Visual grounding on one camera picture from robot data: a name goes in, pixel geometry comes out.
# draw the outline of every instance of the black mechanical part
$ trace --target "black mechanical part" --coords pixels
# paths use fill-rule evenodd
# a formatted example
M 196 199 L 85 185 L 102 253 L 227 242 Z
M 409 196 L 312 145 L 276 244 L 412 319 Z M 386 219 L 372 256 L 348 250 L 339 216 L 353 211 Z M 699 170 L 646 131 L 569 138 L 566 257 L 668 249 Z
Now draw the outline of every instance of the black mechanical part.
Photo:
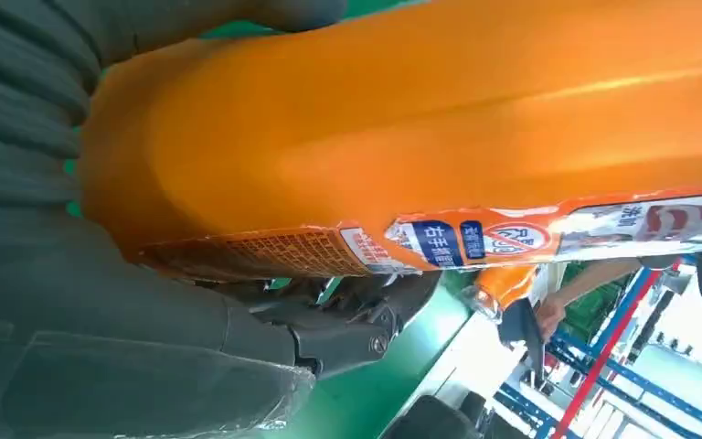
M 537 378 L 542 379 L 545 375 L 545 339 L 539 331 L 537 316 L 528 298 L 518 299 L 508 306 L 498 328 L 502 343 L 526 342 L 532 369 Z
M 107 233 L 65 212 L 80 192 L 62 163 L 78 158 L 74 128 L 112 63 L 236 19 L 319 27 L 344 3 L 0 0 L 1 426 L 17 437 L 178 434 L 259 419 L 293 391 L 278 368 L 261 367 L 294 364 L 287 327 L 126 263 Z M 155 361 L 165 349 L 214 356 Z M 171 364 L 188 373 L 155 368 Z

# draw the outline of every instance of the sticker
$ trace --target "sticker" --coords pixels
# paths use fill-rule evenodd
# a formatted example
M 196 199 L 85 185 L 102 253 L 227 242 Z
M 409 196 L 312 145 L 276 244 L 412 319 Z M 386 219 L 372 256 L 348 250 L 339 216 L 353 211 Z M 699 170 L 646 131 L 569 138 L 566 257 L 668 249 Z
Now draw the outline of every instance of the sticker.
M 484 231 L 485 251 L 499 255 L 536 252 L 550 244 L 547 230 L 525 222 L 497 224 Z
M 483 226 L 479 221 L 465 221 L 461 229 L 464 254 L 467 255 L 467 259 L 483 259 L 485 257 Z
M 688 251 L 702 244 L 702 197 L 670 198 L 578 209 L 558 223 L 558 256 L 594 258 Z
M 426 260 L 440 268 L 461 267 L 464 265 L 459 242 L 450 224 L 442 221 L 413 222 L 421 251 Z
M 402 273 L 415 269 L 388 255 L 386 249 L 378 245 L 361 228 L 340 230 L 351 252 L 359 258 L 372 273 Z

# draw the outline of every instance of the green surface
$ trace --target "green surface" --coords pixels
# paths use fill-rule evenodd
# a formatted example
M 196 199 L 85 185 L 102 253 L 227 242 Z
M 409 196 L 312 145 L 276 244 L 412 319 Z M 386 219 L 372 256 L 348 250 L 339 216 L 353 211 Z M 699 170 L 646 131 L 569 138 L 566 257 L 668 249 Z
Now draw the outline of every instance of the green surface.
M 285 430 L 267 439 L 375 439 L 419 386 L 470 312 L 443 280 L 378 363 L 321 381 Z
M 568 284 L 577 276 L 589 262 L 574 262 L 567 266 L 564 272 L 563 284 Z M 568 334 L 588 343 L 601 328 L 601 323 L 614 309 L 618 298 L 631 275 L 610 282 L 585 294 L 567 306 L 567 315 L 561 323 L 561 328 Z
M 346 19 L 372 14 L 401 5 L 420 3 L 420 1 L 421 0 L 349 0 Z M 274 33 L 272 30 L 265 27 L 259 27 L 246 22 L 237 22 L 216 28 L 207 32 L 203 37 L 251 37 L 269 35 L 272 33 Z

